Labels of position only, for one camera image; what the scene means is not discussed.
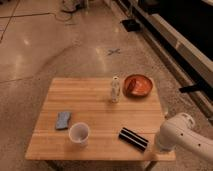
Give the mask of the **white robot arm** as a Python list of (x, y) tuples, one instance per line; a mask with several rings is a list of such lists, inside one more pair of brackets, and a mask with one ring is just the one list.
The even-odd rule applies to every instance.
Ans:
[(198, 157), (213, 163), (213, 140), (193, 131), (195, 120), (187, 113), (178, 113), (165, 120), (155, 134), (154, 144), (161, 152), (181, 146)]

